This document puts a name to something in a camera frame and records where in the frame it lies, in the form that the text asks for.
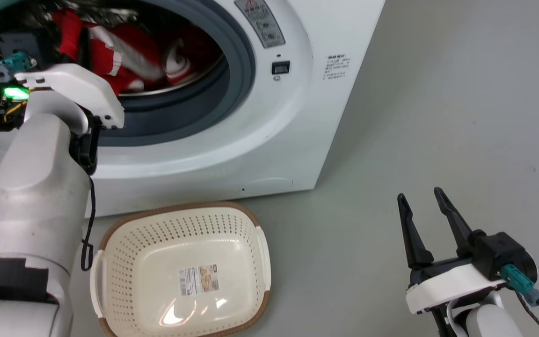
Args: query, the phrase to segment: yellow wire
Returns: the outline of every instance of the yellow wire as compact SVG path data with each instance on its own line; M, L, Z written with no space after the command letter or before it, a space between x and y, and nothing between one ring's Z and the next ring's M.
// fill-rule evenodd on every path
M24 103L19 103L17 104L16 106L14 106L13 108L9 109L6 111L6 114L4 115L4 123L7 123L7 117L13 113L14 111L16 111L17 109L20 109L21 106L24 105Z

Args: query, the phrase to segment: green led light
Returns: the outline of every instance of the green led light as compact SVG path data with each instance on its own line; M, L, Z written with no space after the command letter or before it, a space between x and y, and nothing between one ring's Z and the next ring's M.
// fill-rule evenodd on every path
M8 87L4 89L4 96L11 100L28 100L28 90L23 88L18 88L15 86Z

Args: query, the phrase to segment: laundry basket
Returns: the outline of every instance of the laundry basket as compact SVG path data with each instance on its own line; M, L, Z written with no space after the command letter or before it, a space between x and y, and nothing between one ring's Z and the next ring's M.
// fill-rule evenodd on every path
M269 257L257 219L236 203L137 214L101 241L90 272L93 307L113 337L230 335L263 315Z

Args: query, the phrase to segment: product label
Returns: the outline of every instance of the product label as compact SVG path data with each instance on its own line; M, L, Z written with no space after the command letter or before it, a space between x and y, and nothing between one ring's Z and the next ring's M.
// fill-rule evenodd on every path
M180 282L180 296L192 296L197 294L215 292L220 290L218 280L218 265L191 267L178 271Z
M324 80L339 79L346 75L350 66L350 58L345 54L330 55L323 71Z
M286 44L282 30L264 0L236 0L234 3L251 23L264 48Z

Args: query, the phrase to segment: red garment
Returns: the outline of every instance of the red garment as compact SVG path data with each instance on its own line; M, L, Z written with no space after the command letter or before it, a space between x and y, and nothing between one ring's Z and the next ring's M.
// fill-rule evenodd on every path
M90 33L91 71L111 85L116 95L126 90L143 90L163 79L159 50L141 28L122 24L105 28L83 22L75 12L63 9L53 19L62 33L60 53L76 60L83 28Z
M154 39L165 53L165 71L169 83L178 85L211 66L222 54L216 42L201 28L187 24L167 32L158 32Z
M91 71L104 78L116 95L144 90L165 81L178 85L211 66L222 51L215 41L194 25L184 25L152 39L141 28L123 23L105 28L83 22L70 9L53 15L62 33L61 54L77 60L83 28L90 33Z

